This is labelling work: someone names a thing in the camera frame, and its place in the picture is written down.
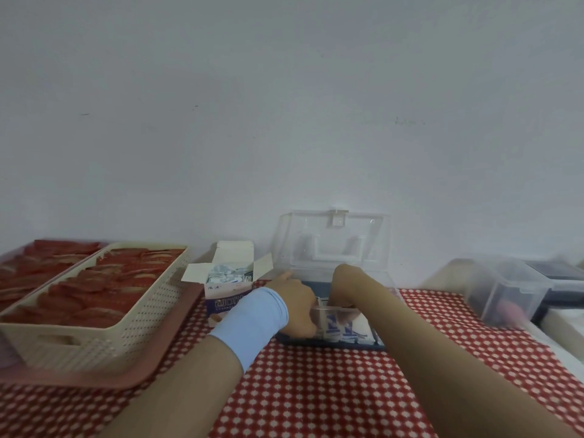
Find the beige plastic basket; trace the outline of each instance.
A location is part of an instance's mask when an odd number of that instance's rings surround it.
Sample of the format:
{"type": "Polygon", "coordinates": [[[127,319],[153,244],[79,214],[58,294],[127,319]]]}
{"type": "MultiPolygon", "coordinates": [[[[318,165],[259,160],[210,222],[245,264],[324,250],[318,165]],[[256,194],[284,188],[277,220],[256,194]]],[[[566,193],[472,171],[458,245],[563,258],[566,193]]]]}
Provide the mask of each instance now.
{"type": "MultiPolygon", "coordinates": [[[[164,317],[179,300],[188,283],[180,279],[189,264],[190,250],[184,245],[119,242],[110,244],[51,284],[94,266],[99,257],[119,248],[185,249],[158,277],[142,298],[115,326],[107,329],[71,326],[0,323],[0,330],[27,366],[62,372],[100,370],[121,372],[132,365],[164,317]]],[[[50,285],[22,300],[33,305],[50,285]]]]}

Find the pink tray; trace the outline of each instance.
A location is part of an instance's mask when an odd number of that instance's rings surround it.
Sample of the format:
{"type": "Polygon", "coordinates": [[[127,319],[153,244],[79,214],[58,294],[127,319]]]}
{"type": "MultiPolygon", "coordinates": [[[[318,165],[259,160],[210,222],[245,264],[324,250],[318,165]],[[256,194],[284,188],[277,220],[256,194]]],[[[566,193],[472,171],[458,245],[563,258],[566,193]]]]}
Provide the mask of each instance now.
{"type": "Polygon", "coordinates": [[[52,370],[33,369],[19,363],[0,369],[0,384],[51,385],[61,387],[87,387],[100,389],[127,389],[142,383],[158,367],[168,346],[171,345],[180,325],[203,290],[202,284],[187,287],[171,309],[138,361],[121,374],[98,372],[59,373],[52,370]]]}

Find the plastic lid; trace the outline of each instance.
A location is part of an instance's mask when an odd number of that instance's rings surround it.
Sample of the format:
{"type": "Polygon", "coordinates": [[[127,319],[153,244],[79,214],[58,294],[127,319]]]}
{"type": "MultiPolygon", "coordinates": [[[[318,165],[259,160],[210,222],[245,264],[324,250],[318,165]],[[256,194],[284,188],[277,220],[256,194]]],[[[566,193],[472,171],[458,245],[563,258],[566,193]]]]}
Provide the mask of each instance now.
{"type": "Polygon", "coordinates": [[[275,267],[334,269],[347,263],[386,270],[390,252],[388,215],[343,210],[294,211],[280,218],[272,246],[275,267]]]}

